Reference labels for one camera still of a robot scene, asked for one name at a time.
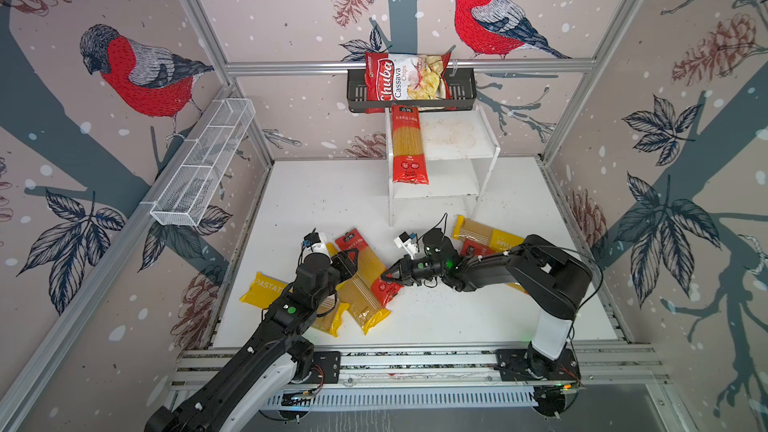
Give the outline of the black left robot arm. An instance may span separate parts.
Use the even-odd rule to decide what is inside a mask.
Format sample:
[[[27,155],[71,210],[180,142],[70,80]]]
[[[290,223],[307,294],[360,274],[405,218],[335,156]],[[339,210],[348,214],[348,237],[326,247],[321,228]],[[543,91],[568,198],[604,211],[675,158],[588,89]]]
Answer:
[[[267,401],[293,380],[310,374],[314,344],[303,334],[323,302],[357,272],[346,252],[311,252],[296,276],[266,309],[245,345],[218,373],[175,409],[148,419],[147,431],[240,431]]]

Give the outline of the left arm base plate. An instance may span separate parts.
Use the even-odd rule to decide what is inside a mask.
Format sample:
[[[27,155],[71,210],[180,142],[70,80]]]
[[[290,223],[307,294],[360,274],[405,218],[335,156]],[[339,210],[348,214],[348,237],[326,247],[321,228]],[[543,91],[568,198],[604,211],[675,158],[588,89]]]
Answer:
[[[304,361],[297,368],[293,384],[319,386],[337,384],[341,370],[341,353],[338,351],[315,351],[310,361]]]

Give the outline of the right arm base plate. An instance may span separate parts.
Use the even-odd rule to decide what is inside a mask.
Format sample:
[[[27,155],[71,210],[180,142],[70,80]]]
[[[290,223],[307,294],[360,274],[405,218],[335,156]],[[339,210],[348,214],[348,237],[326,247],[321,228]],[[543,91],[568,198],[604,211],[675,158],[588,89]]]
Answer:
[[[581,373],[574,352],[564,348],[551,360],[534,349],[497,349],[495,369],[503,382],[579,382]]]

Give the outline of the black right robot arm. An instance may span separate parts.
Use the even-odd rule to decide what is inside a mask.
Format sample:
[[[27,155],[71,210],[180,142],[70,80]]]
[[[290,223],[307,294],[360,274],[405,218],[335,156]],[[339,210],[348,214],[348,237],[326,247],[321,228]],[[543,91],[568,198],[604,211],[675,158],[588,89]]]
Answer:
[[[423,237],[421,258],[403,256],[380,280],[403,287],[440,281],[464,293],[498,284],[521,286],[539,306],[536,331],[518,353],[524,363],[499,368],[517,380],[552,380],[568,371],[566,344],[593,275],[579,259],[535,234],[502,252],[462,257],[451,239],[433,228]]]

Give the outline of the red spaghetti bag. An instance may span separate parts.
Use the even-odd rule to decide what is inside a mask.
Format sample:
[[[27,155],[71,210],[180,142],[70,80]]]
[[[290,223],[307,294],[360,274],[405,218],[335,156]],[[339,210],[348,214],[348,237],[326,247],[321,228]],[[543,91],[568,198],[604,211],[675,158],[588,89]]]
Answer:
[[[494,243],[491,246],[486,246],[475,242],[471,239],[465,239],[460,251],[462,257],[475,257],[475,256],[487,256],[495,253],[507,251],[523,242],[522,237],[513,236],[512,241],[509,243]]]
[[[379,303],[386,307],[398,295],[402,287],[381,279],[381,275],[387,270],[387,267],[365,238],[354,228],[336,238],[335,244],[340,251],[353,252],[357,259],[357,274]]]
[[[426,158],[417,108],[395,105],[391,109],[394,183],[428,185]]]

